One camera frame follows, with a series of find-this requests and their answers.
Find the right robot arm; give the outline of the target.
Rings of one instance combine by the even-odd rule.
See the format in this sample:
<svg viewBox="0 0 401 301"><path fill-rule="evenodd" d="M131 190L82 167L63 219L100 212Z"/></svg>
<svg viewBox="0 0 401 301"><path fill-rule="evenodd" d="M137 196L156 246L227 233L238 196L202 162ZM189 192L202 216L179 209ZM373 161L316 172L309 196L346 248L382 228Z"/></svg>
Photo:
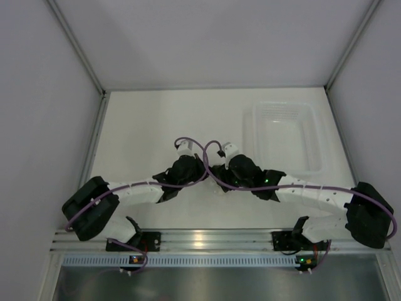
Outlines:
<svg viewBox="0 0 401 301"><path fill-rule="evenodd" d="M352 188L309 184L283 171L262 170L243 154L209 170L225 191L249 191L265 201L324 212L323 217L298 218L291 235L295 246L301 249L345 235L369 248L382 249L396 232L393 208L367 182Z"/></svg>

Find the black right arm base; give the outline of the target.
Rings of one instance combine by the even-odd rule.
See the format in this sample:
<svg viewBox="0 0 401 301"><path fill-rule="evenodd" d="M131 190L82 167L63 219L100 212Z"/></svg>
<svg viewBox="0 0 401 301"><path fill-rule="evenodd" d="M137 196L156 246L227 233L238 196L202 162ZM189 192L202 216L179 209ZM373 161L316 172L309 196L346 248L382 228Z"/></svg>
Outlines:
<svg viewBox="0 0 401 301"><path fill-rule="evenodd" d="M323 251L328 247L328 242L321 240L313 243L303 235L303 226L309 220L308 216L300 217L292 230L274 231L271 233L274 251Z"/></svg>

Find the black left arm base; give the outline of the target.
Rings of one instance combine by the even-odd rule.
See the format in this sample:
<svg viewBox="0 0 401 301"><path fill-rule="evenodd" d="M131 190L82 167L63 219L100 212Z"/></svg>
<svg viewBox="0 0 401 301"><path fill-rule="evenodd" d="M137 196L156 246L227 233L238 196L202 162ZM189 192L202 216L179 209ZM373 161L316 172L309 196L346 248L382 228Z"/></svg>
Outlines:
<svg viewBox="0 0 401 301"><path fill-rule="evenodd" d="M131 218L125 218L131 226L135 228L136 234L131 237L125 245L134 247L143 252L159 252L160 244L161 244L161 232L159 231L144 231L139 225ZM114 242L108 240L106 244L106 251L109 252L123 252L123 251L132 251L131 248L126 246L118 245Z"/></svg>

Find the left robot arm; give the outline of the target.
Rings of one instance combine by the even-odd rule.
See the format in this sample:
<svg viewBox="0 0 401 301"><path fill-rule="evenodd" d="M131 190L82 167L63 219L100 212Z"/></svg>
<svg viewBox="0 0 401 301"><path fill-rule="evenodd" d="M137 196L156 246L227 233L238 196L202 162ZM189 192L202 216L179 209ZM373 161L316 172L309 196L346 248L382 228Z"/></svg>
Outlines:
<svg viewBox="0 0 401 301"><path fill-rule="evenodd" d="M80 241L112 239L127 250L136 250L142 242L142 229L127 209L169 201L205 177L205 167L197 155L182 155L172 167L142 182L115 183L95 176L62 205L68 220L66 230L75 232Z"/></svg>

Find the clear zip top bag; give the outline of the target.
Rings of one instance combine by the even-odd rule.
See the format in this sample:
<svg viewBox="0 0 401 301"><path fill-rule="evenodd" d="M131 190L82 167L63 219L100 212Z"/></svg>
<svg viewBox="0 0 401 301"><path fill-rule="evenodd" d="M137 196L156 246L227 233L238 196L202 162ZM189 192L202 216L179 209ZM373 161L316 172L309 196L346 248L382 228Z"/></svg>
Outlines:
<svg viewBox="0 0 401 301"><path fill-rule="evenodd" d="M207 185L208 189L210 192L214 193L216 196L223 196L228 193L228 191L224 190L224 187L221 187L220 185L210 182Z"/></svg>

